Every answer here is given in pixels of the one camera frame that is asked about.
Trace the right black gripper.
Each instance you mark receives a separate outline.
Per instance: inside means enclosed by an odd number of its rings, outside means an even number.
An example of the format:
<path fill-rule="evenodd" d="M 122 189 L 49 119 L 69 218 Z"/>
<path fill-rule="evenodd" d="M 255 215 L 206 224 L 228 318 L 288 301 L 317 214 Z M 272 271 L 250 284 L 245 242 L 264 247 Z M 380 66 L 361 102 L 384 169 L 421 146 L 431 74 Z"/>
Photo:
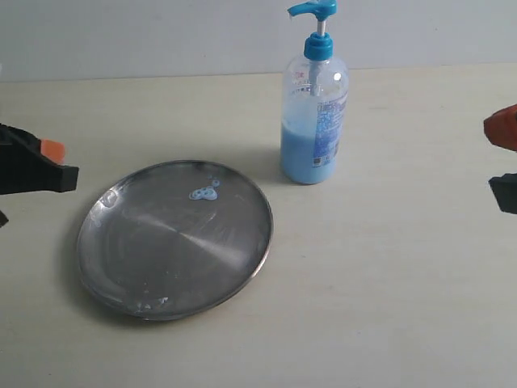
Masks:
<path fill-rule="evenodd" d="M 488 141 L 505 150 L 517 151 L 517 105 L 498 110 L 484 119 L 483 129 Z M 517 174 L 506 173 L 492 177 L 489 185 L 499 209 L 517 214 Z"/>

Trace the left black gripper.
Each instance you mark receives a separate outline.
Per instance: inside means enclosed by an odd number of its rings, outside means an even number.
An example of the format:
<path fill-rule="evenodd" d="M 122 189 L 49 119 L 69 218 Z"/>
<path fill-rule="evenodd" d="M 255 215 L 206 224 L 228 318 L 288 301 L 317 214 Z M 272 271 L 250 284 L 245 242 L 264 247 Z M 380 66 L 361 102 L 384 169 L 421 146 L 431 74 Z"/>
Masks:
<path fill-rule="evenodd" d="M 1 125 L 1 194 L 72 192 L 78 168 L 64 164 L 65 146 Z"/>

